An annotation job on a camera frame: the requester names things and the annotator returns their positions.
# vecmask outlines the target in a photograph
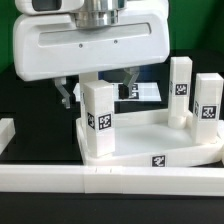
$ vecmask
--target white block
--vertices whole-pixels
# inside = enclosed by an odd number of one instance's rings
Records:
[[[0,154],[15,135],[13,119],[0,120]]]
[[[79,86],[80,86],[80,110],[82,118],[82,128],[84,135],[86,136],[86,110],[84,102],[84,90],[83,85],[87,82],[93,82],[98,80],[98,72],[82,73],[79,75]]]
[[[123,168],[124,194],[224,196],[224,172],[215,168]]]
[[[188,57],[171,58],[170,90],[169,90],[169,119],[171,128],[183,129],[189,107],[192,60]]]
[[[100,80],[84,84],[86,136],[90,154],[100,157],[115,151],[113,85]]]
[[[122,167],[86,168],[84,175],[85,193],[122,194]]]
[[[191,135],[195,144],[216,142],[223,91],[219,74],[198,74]]]
[[[83,166],[0,165],[0,191],[84,193],[83,172]]]

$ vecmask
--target white pillar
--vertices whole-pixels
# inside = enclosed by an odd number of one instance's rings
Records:
[[[81,110],[81,120],[82,120],[82,129],[86,137],[86,112],[85,112],[85,102],[84,102],[84,91],[83,85],[86,82],[92,82],[98,80],[98,72],[89,72],[82,73],[79,75],[79,85],[80,85],[80,110]]]
[[[115,151],[113,85],[104,81],[84,84],[86,137],[91,156]]]
[[[192,60],[189,57],[173,57],[170,66],[168,126],[183,129],[188,115]]]
[[[219,74],[197,74],[191,129],[195,144],[216,142],[222,91]]]

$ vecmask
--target white base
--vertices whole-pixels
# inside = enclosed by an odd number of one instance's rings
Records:
[[[155,156],[165,162],[158,166],[186,167],[218,162],[222,159],[223,141],[217,136],[215,144],[194,145],[190,135],[192,114],[187,127],[168,127],[168,110],[155,110],[115,115],[116,151],[93,158],[83,135],[81,119],[77,120],[77,137],[85,165],[91,166],[155,166]]]

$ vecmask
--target white platform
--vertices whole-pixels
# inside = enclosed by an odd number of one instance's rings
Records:
[[[133,90],[133,95],[135,96],[132,99],[119,99],[119,91],[118,85],[122,83],[113,83],[114,85],[114,101],[153,101],[153,102],[161,102],[161,97],[159,93],[159,88],[156,82],[152,83],[135,83],[138,89]],[[76,101],[80,101],[80,85],[76,84],[75,89],[73,91],[76,97]]]
[[[169,128],[167,120],[167,110],[116,114],[116,151],[107,156],[93,158],[88,153],[81,120],[78,119],[77,137],[84,164],[186,167],[214,163],[222,159],[223,140],[218,136],[215,144],[192,143],[190,112],[187,117],[187,127],[183,130]]]

